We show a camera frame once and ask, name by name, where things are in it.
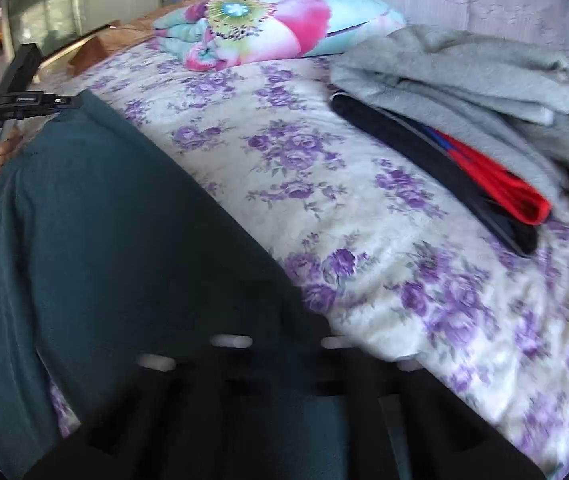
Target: colorful pillow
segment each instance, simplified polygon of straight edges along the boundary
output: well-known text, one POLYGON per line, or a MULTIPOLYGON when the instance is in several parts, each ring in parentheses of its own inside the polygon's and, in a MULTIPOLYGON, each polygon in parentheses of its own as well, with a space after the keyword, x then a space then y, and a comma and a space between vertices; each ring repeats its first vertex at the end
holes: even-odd
POLYGON ((380 0, 205 0, 154 22, 159 47, 191 70, 340 54, 405 25, 380 0))

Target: red garment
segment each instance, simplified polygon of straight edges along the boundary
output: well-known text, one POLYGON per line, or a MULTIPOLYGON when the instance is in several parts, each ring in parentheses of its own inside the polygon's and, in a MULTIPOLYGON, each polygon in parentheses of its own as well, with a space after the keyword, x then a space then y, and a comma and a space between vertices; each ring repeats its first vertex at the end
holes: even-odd
POLYGON ((552 204, 534 187, 512 174, 504 166, 453 137, 440 134, 455 149, 453 160, 514 218, 523 224, 540 225, 551 212, 552 204))

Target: wrinkled bed sheet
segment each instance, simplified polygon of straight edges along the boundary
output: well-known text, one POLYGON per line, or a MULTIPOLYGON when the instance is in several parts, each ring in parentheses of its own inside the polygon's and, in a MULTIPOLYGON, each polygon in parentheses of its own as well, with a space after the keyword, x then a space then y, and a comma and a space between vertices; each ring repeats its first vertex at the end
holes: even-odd
POLYGON ((534 258, 506 253, 444 188, 330 111, 328 63, 195 74, 143 44, 56 90, 88 88, 119 110, 280 262, 308 308, 379 356, 418 354, 561 478, 569 215, 542 228, 534 258))

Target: gray folded clothing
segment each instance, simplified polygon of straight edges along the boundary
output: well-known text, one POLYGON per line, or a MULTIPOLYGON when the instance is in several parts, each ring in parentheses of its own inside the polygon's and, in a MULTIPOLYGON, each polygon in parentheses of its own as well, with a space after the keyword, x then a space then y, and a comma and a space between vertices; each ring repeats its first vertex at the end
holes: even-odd
POLYGON ((337 57, 331 81, 484 153, 554 205, 569 198, 569 65, 552 49, 412 25, 337 57))

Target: floral bed sheet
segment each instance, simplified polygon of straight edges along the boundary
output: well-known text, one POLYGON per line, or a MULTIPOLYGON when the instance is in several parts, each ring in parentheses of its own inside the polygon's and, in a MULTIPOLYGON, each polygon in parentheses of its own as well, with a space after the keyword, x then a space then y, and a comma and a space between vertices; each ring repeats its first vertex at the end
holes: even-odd
POLYGON ((91 89, 283 266, 305 304, 386 359, 416 354, 546 473, 569 471, 569 215, 531 259, 335 115, 329 59, 194 73, 146 44, 91 89))

